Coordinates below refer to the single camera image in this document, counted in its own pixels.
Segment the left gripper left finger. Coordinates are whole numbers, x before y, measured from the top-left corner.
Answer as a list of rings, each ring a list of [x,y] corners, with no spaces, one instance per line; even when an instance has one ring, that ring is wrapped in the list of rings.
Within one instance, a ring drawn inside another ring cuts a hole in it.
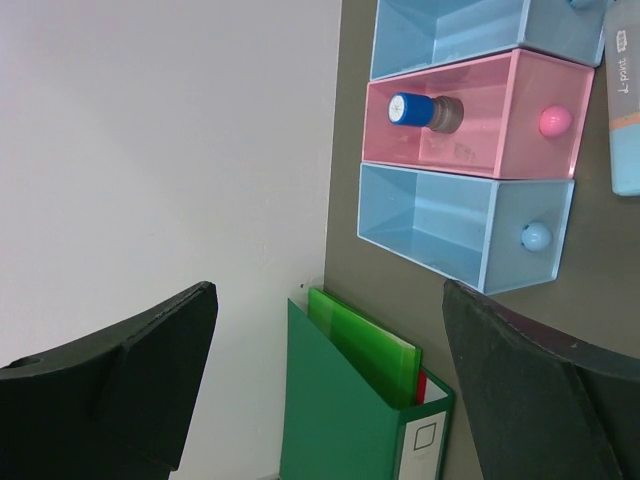
[[[4,479],[167,479],[178,470],[218,314],[199,282],[1,369]]]

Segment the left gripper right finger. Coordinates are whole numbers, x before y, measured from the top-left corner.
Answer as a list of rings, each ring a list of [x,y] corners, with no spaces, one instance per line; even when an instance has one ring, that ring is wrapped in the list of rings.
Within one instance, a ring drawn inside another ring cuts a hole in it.
[[[485,478],[638,478],[638,359],[453,280],[442,312]]]

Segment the light green plastic folder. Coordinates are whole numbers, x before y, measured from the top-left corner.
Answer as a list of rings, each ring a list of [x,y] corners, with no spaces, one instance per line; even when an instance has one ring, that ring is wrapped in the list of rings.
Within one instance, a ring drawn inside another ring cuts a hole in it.
[[[316,287],[308,291],[308,316],[387,404],[414,404],[419,347]]]

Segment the light blue end bin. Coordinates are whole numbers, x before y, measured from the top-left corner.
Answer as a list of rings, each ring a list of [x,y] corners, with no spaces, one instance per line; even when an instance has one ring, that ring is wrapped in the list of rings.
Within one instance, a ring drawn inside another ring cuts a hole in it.
[[[492,295],[555,280],[575,183],[364,162],[357,235]]]

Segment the dark green ring binder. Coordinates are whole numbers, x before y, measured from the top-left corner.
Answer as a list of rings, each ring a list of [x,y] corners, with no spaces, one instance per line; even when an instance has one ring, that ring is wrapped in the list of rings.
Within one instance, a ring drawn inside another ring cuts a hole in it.
[[[443,478],[455,394],[420,372],[423,402],[390,406],[290,302],[280,478]]]

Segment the pink plastic bin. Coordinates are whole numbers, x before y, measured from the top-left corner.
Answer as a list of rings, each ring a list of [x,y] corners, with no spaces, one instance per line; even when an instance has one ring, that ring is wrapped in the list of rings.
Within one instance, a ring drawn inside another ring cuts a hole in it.
[[[570,179],[595,70],[514,49],[368,83],[366,162],[503,180]],[[464,106],[451,133],[393,124],[399,92],[449,96]]]

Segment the small blue capped bottle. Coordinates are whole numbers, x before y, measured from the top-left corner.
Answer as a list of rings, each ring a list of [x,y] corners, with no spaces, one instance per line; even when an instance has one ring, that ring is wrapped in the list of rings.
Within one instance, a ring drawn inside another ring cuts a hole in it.
[[[464,105],[450,96],[429,97],[396,92],[388,103],[389,121],[396,126],[428,128],[436,133],[452,134],[464,119]]]

